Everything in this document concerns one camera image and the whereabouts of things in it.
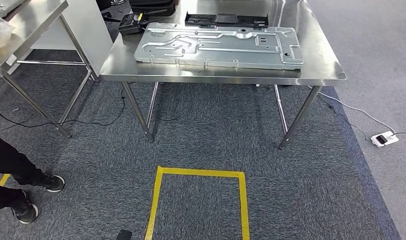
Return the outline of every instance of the black cable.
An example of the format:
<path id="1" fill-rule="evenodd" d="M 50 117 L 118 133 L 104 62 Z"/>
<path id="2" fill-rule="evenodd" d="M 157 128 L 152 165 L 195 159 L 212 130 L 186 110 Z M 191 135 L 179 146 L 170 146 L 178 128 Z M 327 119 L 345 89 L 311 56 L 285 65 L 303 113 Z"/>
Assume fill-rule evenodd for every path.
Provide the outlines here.
<path id="1" fill-rule="evenodd" d="M 392 136 L 396 135 L 396 134 L 406 134 L 406 132 L 396 132 L 395 134 L 393 134 Z"/>
<path id="2" fill-rule="evenodd" d="M 165 122 L 168 122 L 168 121 L 173 121 L 173 120 L 177 120 L 178 119 L 178 117 L 176 116 L 176 117 L 174 117 L 174 118 L 168 118 L 168 119 L 163 119 L 163 118 L 160 118 L 160 117 L 156 117 L 156 116 L 154 116 L 155 118 L 157 118 L 158 120 L 162 120 L 162 121 L 165 121 Z"/>
<path id="3" fill-rule="evenodd" d="M 24 120 L 24 121 L 21 121 L 21 122 L 19 122 L 20 124 L 23 124 L 23 123 L 25 123 L 25 122 L 27 122 L 27 121 L 29 121 L 32 117 L 34 116 L 34 114 L 31 114 L 30 115 L 30 117 L 28 117 L 26 120 Z M 13 127 L 15 127 L 15 126 L 17 126 L 17 124 L 14 124 L 14 125 L 11 125 L 11 126 L 8 126 L 8 127 L 6 127 L 6 128 L 3 128 L 3 131 L 4 130 L 7 130 L 7 129 L 10 129 L 10 128 L 13 128 Z"/>
<path id="4" fill-rule="evenodd" d="M 371 141 L 369 141 L 368 139 L 366 139 L 366 134 L 365 134 L 364 131 L 360 130 L 357 126 L 355 126 L 355 125 L 349 123 L 349 121 L 347 120 L 346 115 L 343 115 L 343 114 L 341 114 L 341 113 L 336 112 L 335 109 L 334 109 L 334 107 L 333 107 L 329 102 L 327 102 L 327 101 L 325 101 L 323 98 L 321 98 L 321 96 L 322 96 L 322 95 L 319 96 L 319 99 L 321 99 L 321 101 L 323 101 L 324 103 L 326 103 L 326 104 L 328 105 L 328 107 L 334 111 L 335 114 L 342 116 L 342 117 L 344 118 L 344 120 L 346 121 L 347 124 L 349 124 L 350 126 L 355 127 L 357 130 L 359 130 L 361 133 L 363 133 L 363 137 L 365 138 L 365 141 L 372 143 Z"/>
<path id="5" fill-rule="evenodd" d="M 46 122 L 46 123 L 43 123 L 43 124 L 40 124 L 40 125 L 27 126 L 27 125 L 24 125 L 24 124 L 22 124 L 20 122 L 15 122 L 13 120 L 10 120 L 10 119 L 6 118 L 4 115 L 2 115 L 1 113 L 0 113 L 0 116 L 2 118 L 4 118 L 5 120 L 7 120 L 7 121 L 9 121 L 9 122 L 11 122 L 11 123 L 13 123 L 15 125 L 19 125 L 19 126 L 22 126 L 24 128 L 30 128 L 30 129 L 31 128 L 42 127 L 42 126 L 45 126 L 45 125 L 60 125 L 60 124 L 65 124 L 65 123 L 69 123 L 69 122 L 78 122 L 78 123 L 81 123 L 81 124 L 91 124 L 91 125 L 100 125 L 100 126 L 109 126 L 109 125 L 113 124 L 117 119 L 119 119 L 120 115 L 122 115 L 123 110 L 125 109 L 125 105 L 126 105 L 124 96 L 122 96 L 122 101 L 123 101 L 122 110 L 120 110 L 120 113 L 117 115 L 117 117 L 113 121 L 111 121 L 110 123 L 86 122 L 86 121 L 80 121 L 80 120 L 76 120 L 76 119 L 71 119 L 71 120 L 67 120 L 67 121 L 59 122 L 59 123 Z"/>

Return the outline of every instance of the stainless steel table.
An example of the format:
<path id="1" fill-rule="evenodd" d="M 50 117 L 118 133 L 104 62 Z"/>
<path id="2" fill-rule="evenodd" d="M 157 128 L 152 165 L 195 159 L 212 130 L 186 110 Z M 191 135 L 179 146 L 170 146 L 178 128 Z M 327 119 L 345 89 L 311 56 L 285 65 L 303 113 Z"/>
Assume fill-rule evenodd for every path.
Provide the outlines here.
<path id="1" fill-rule="evenodd" d="M 88 79 L 91 78 L 94 81 L 97 81 L 98 77 L 62 15 L 63 10 L 66 9 L 67 6 L 68 3 L 66 0 L 28 0 L 5 17 L 5 19 L 14 26 L 14 31 L 8 44 L 5 47 L 0 48 L 0 78 L 7 81 L 7 83 L 20 93 L 34 108 L 36 108 L 40 114 L 46 117 L 50 122 L 56 124 L 58 130 L 64 136 L 69 137 L 70 134 L 61 123 L 66 120 Z M 61 20 L 61 23 L 72 40 L 73 45 L 76 47 L 82 62 L 20 60 L 20 58 L 30 50 L 30 47 L 57 18 Z M 60 121 L 56 121 L 7 73 L 14 64 L 85 66 L 88 73 L 82 80 Z"/>
<path id="2" fill-rule="evenodd" d="M 334 86 L 346 80 L 346 75 L 306 0 L 182 0 L 174 15 L 159 22 L 183 24 L 187 11 L 190 14 L 269 15 L 270 26 L 296 30 L 304 66 L 301 70 L 266 70 L 141 63 L 135 61 L 134 52 L 142 35 L 118 35 L 101 69 L 101 75 L 107 81 L 122 82 L 149 141 L 153 140 L 149 128 L 159 82 L 274 85 L 285 134 L 279 146 L 282 149 L 322 86 Z M 155 82 L 146 120 L 128 82 Z M 290 128 L 285 122 L 277 85 L 313 86 Z"/>

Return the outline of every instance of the white cable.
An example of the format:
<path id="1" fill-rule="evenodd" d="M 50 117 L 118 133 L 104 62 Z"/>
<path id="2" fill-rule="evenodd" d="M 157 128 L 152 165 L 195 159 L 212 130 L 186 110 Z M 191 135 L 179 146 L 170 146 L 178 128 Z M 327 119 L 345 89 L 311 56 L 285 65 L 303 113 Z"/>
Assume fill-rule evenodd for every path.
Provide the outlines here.
<path id="1" fill-rule="evenodd" d="M 346 108 L 353 109 L 353 110 L 357 110 L 357 111 L 359 111 L 359 112 L 364 113 L 364 114 L 367 115 L 370 119 L 372 119 L 372 120 L 376 121 L 377 123 L 379 123 L 379 124 L 381 124 L 381 125 L 386 126 L 387 128 L 389 128 L 389 129 L 393 132 L 393 134 L 396 133 L 396 131 L 394 131 L 394 129 L 393 129 L 392 127 L 390 127 L 389 125 L 387 125 L 387 124 L 381 122 L 380 120 L 374 118 L 373 116 L 369 115 L 369 113 L 365 112 L 365 110 L 358 109 L 358 108 L 355 108 L 355 107 L 346 105 L 346 104 L 343 103 L 342 101 L 340 101 L 340 100 L 338 100 L 338 99 L 336 99 L 336 98 L 334 98 L 334 97 L 328 96 L 328 95 L 326 95 L 326 94 L 324 94 L 324 93 L 321 93 L 321 92 L 320 92 L 319 94 L 321 94 L 321 95 L 323 95 L 323 96 L 325 96 L 325 97 L 327 97 L 327 98 L 329 98 L 329 99 L 336 100 L 337 102 L 341 103 L 341 104 L 342 104 L 343 106 L 345 106 Z"/>

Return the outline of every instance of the black pants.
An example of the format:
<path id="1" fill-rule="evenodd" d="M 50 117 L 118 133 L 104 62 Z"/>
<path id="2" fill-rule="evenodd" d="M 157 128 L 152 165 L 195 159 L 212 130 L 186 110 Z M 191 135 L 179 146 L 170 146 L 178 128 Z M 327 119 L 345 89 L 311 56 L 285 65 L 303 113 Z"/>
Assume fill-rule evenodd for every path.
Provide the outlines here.
<path id="1" fill-rule="evenodd" d="M 21 185 L 34 185 L 44 177 L 40 169 L 22 153 L 0 139 L 0 174 L 11 174 Z M 12 207 L 16 201 L 24 199 L 20 189 L 0 186 L 0 209 Z"/>

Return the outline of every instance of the black tray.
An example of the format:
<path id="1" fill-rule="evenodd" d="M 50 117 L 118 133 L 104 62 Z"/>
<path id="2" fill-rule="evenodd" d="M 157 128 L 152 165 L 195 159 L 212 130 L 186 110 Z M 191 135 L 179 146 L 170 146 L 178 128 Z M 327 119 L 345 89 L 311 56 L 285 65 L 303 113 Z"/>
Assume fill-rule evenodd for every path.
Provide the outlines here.
<path id="1" fill-rule="evenodd" d="M 267 28 L 268 16 L 238 16 L 235 14 L 188 14 L 185 17 L 186 26 L 220 26 L 220 27 L 243 27 L 243 28 Z"/>
<path id="2" fill-rule="evenodd" d="M 129 0 L 131 6 L 151 6 L 159 4 L 169 4 L 172 0 Z"/>
<path id="3" fill-rule="evenodd" d="M 140 5 L 132 6 L 131 9 L 134 13 L 145 13 L 148 16 L 167 17 L 175 13 L 176 5 L 175 0 L 171 0 L 168 3 L 156 4 L 156 5 Z"/>

